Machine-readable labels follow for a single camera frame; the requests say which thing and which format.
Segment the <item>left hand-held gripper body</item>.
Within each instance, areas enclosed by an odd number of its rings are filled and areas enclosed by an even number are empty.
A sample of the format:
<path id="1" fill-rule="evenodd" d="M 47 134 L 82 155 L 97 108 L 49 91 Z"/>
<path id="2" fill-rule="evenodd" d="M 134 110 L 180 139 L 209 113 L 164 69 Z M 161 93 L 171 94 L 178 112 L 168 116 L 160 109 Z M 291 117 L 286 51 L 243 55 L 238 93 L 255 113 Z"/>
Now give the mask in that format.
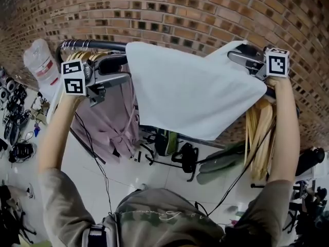
<path id="1" fill-rule="evenodd" d="M 87 97 L 91 107 L 105 100 L 104 86 L 96 83 L 93 61 L 76 59 L 63 62 L 61 73 L 66 94 Z"/>

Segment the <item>black clothes rail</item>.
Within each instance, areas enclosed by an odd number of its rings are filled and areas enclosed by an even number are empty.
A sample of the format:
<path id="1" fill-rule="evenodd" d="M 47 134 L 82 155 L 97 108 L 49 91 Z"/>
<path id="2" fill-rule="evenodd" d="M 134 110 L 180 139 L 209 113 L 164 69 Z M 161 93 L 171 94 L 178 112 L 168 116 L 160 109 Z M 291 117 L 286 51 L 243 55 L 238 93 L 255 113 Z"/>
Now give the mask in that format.
<path id="1" fill-rule="evenodd" d="M 73 49 L 76 49 L 78 47 L 86 47 L 89 49 L 105 49 L 105 50 L 118 50 L 118 51 L 125 51 L 126 43 L 121 42 L 110 42 L 110 41 L 101 41 L 101 40 L 64 40 L 61 42 L 56 50 L 55 50 L 55 60 L 58 65 L 62 64 L 63 59 L 61 56 L 61 51 L 64 50 L 64 47 L 72 47 Z M 70 133 L 73 135 L 73 137 L 77 140 L 77 142 L 83 147 L 83 149 L 91 156 L 96 157 L 99 159 L 103 164 L 106 164 L 106 162 L 96 153 L 93 153 L 91 148 L 77 135 L 77 133 L 73 130 L 73 128 L 70 128 Z"/>

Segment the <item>white towel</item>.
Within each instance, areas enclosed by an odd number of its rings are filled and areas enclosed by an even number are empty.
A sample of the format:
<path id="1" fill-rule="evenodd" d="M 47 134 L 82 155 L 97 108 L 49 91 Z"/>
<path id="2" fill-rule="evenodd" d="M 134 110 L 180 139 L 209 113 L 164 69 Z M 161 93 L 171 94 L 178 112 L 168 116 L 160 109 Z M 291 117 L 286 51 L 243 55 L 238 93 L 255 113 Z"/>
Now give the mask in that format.
<path id="1" fill-rule="evenodd" d="M 206 57 L 131 42 L 125 52 L 142 125 L 215 140 L 265 93 L 264 82 L 231 61 L 233 41 Z"/>

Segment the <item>person's left forearm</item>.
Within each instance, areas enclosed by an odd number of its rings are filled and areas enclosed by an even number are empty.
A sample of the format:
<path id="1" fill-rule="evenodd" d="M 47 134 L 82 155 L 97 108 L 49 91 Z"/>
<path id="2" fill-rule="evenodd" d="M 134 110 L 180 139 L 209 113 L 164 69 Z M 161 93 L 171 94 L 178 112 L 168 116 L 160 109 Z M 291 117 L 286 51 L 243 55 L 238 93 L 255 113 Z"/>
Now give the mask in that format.
<path id="1" fill-rule="evenodd" d="M 84 96 L 64 95 L 38 148 L 38 172 L 61 169 L 70 126 Z"/>

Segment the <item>wooden hangers holding clothes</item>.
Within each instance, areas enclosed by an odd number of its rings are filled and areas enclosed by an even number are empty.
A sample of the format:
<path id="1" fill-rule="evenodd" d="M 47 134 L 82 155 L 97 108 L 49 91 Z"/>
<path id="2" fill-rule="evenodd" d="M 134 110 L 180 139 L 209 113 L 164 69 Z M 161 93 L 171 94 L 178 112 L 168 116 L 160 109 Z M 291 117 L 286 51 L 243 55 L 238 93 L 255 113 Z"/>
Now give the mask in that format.
<path id="1" fill-rule="evenodd" d="M 71 61 L 71 60 L 95 61 L 100 57 L 109 55 L 110 53 L 111 53 L 110 51 L 102 51 L 102 52 L 77 51 L 75 53 L 70 54 L 67 57 L 66 61 Z"/>

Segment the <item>white water dispenser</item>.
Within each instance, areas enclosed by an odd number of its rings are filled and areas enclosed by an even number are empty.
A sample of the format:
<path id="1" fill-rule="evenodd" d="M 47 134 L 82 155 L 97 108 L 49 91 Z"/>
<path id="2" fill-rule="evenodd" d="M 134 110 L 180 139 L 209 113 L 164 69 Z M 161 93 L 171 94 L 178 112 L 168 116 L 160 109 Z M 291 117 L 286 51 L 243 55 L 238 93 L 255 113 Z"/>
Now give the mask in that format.
<path id="1" fill-rule="evenodd" d="M 50 104 L 57 104 L 62 95 L 63 86 L 61 82 L 53 85 L 42 85 L 39 92 Z"/>

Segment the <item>white garment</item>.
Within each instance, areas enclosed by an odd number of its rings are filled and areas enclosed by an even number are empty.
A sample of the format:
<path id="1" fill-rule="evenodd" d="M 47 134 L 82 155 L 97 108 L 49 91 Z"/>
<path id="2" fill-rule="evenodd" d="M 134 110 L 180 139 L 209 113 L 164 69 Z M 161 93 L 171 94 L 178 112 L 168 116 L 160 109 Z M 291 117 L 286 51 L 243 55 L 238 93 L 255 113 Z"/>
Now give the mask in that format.
<path id="1" fill-rule="evenodd" d="M 48 110 L 47 117 L 46 117 L 47 124 L 50 123 L 59 103 L 62 100 L 62 97 L 63 97 L 63 90 L 59 90 L 54 94 L 54 97 L 53 97 L 52 101 L 50 102 L 49 110 Z"/>

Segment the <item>white plastic bag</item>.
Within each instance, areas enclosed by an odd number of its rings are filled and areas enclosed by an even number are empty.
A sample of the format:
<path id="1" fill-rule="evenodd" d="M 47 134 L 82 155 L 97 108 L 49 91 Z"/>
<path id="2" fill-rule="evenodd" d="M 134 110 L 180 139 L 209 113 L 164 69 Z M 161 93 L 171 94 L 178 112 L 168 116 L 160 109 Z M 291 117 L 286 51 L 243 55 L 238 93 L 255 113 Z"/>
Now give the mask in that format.
<path id="1" fill-rule="evenodd" d="M 39 87 L 54 85 L 60 73 L 48 44 L 43 39 L 35 40 L 23 54 L 25 67 L 32 73 Z"/>

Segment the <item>pink garment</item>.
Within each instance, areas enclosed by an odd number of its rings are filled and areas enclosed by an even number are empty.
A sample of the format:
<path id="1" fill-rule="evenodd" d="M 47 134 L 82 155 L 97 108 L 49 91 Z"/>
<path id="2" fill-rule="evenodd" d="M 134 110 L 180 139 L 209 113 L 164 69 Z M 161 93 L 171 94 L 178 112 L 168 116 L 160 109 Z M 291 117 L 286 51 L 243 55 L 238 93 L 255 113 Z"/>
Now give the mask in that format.
<path id="1" fill-rule="evenodd" d="M 87 147 L 91 136 L 94 153 L 106 162 L 129 159 L 139 141 L 139 112 L 132 81 L 110 87 L 105 100 L 93 107 L 83 100 L 76 110 L 71 129 Z"/>

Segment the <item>pile of black electronic gear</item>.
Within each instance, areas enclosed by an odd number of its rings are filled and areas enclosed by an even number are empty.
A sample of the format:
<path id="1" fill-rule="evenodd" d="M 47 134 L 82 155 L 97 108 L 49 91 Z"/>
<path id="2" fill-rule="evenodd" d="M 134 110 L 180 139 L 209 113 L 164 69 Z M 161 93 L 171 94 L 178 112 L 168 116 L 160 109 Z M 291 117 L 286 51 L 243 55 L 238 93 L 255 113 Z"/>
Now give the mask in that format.
<path id="1" fill-rule="evenodd" d="M 6 156 L 12 164 L 20 164 L 32 158 L 36 153 L 36 145 L 31 142 L 34 132 L 23 136 L 31 111 L 25 109 L 26 89 L 19 84 L 6 100 L 3 116 L 3 137 L 0 137 L 0 158 Z"/>

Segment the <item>bunch of bare wooden hangers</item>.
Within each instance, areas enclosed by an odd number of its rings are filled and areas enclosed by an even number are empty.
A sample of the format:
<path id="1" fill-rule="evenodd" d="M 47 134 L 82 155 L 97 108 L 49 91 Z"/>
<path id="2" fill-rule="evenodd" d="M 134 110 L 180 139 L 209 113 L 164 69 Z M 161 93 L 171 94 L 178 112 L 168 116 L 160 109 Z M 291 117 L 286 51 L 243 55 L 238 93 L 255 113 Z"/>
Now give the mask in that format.
<path id="1" fill-rule="evenodd" d="M 276 136 L 275 119 L 276 110 L 265 98 L 246 111 L 244 168 L 250 170 L 253 181 L 267 175 Z"/>

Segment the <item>green and black backpack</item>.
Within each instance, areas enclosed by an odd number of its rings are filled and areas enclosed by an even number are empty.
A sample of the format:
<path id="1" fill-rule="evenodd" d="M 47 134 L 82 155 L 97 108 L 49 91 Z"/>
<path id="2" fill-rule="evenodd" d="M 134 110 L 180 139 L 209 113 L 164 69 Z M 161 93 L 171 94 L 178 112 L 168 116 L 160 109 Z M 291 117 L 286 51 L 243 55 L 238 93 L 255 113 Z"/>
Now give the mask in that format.
<path id="1" fill-rule="evenodd" d="M 168 156 L 176 152 L 178 134 L 164 129 L 157 129 L 155 150 L 160 156 Z"/>

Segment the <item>black office chair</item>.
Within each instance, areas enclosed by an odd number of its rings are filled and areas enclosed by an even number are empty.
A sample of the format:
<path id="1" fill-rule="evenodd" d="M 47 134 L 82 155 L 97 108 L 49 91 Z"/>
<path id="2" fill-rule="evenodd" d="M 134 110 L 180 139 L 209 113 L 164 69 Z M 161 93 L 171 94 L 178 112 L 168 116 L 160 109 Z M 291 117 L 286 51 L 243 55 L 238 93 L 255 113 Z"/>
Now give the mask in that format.
<path id="1" fill-rule="evenodd" d="M 288 230 L 288 234 L 293 231 L 293 228 L 305 225 L 309 221 L 314 221 L 323 211 L 326 206 L 327 189 L 324 187 L 308 187 L 308 183 L 301 180 L 293 187 L 296 191 L 293 194 L 292 201 L 289 203 L 288 216 L 290 222 L 283 228 L 283 231 Z"/>
<path id="2" fill-rule="evenodd" d="M 296 176 L 300 176 L 310 168 L 323 162 L 325 152 L 323 148 L 309 148 L 302 152 L 296 170 Z"/>

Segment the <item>olive green cloth bag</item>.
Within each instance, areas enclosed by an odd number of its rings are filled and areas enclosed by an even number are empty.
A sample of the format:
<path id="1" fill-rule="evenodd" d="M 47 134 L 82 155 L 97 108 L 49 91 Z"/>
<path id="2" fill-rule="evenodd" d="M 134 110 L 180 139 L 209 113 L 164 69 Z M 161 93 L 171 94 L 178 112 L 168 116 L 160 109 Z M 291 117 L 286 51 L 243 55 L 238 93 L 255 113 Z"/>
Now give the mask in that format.
<path id="1" fill-rule="evenodd" d="M 232 167 L 241 164 L 244 161 L 244 155 L 245 144 L 239 142 L 207 156 L 199 162 L 199 173 L 196 176 L 198 184 L 206 185 L 221 177 Z"/>

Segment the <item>person's grey t-shirt torso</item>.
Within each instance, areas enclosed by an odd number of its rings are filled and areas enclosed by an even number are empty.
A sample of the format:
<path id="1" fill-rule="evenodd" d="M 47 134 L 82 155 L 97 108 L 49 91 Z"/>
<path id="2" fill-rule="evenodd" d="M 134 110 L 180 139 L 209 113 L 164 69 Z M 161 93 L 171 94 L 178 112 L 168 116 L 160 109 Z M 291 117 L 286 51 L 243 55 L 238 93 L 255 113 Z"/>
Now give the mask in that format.
<path id="1" fill-rule="evenodd" d="M 64 172 L 46 170 L 39 185 L 53 247 L 224 247 L 225 229 L 170 190 L 133 192 L 96 223 Z M 249 203 L 234 225 L 249 232 L 244 247 L 277 247 L 291 190 L 291 182 L 273 181 Z"/>

